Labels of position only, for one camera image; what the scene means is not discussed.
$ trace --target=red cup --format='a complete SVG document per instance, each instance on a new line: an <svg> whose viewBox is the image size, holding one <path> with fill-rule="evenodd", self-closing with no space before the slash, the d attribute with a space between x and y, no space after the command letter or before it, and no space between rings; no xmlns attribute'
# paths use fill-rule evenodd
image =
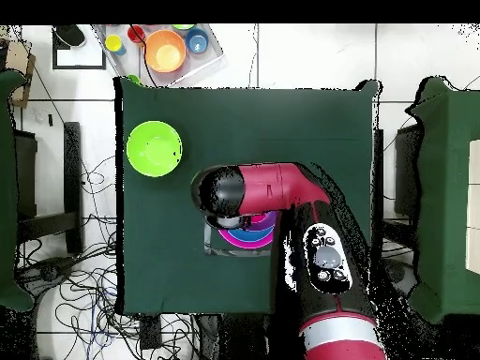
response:
<svg viewBox="0 0 480 360"><path fill-rule="evenodd" d="M145 41L145 32L139 25L132 25L132 26L133 26L133 29L135 30L133 30L131 26L129 27L129 29L127 30L128 38L137 45L143 45L142 40Z"/></svg>

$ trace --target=blue bowl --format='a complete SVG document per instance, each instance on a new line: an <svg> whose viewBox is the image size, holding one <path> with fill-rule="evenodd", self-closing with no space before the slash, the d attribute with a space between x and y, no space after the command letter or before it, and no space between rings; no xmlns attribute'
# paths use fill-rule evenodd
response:
<svg viewBox="0 0 480 360"><path fill-rule="evenodd" d="M208 36L202 29L190 29L185 36L185 44L191 53L203 53L208 47Z"/></svg>

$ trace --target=white stripe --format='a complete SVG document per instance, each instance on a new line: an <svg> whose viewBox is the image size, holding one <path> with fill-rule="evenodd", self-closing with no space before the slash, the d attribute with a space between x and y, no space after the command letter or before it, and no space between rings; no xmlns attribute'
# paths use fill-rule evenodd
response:
<svg viewBox="0 0 480 360"><path fill-rule="evenodd" d="M364 319L338 317L311 324L301 334L305 335L307 350L336 341L366 341L382 347L375 334L374 325Z"/></svg>

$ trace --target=dark green table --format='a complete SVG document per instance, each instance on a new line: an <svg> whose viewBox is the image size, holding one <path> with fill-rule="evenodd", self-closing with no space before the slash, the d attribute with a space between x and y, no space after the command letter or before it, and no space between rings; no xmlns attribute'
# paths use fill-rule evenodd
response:
<svg viewBox="0 0 480 360"><path fill-rule="evenodd" d="M190 182L212 165L315 162L342 189L369 240L377 82L354 91L151 89L118 78L114 85L119 143L126 146L140 123L160 120L184 145L179 166L161 178L140 175L125 151L118 153L125 313L273 310L270 257L204 254L203 216L191 200Z"/></svg>
<svg viewBox="0 0 480 360"><path fill-rule="evenodd" d="M442 78L420 87L412 114L425 137L418 157L419 284L411 305L429 322L448 314L480 315L480 275L467 270L470 141L480 140L480 92L455 91Z"/></svg>
<svg viewBox="0 0 480 360"><path fill-rule="evenodd" d="M17 250L18 186L13 136L13 115L9 112L11 92L25 83L16 70L0 71L0 306L26 311L34 306L30 294L15 281L13 267Z"/></svg>

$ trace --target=green bowl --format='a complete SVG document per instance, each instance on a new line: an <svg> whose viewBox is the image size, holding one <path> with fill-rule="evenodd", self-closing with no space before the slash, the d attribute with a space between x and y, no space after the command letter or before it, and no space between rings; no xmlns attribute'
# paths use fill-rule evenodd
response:
<svg viewBox="0 0 480 360"><path fill-rule="evenodd" d="M189 28L195 26L195 23L193 24L177 24L177 25L174 25L173 27L175 29L179 29L179 30L188 30Z"/></svg>
<svg viewBox="0 0 480 360"><path fill-rule="evenodd" d="M182 158L182 140L175 129L159 121L144 122L131 131L127 141L131 166L146 176L170 173Z"/></svg>

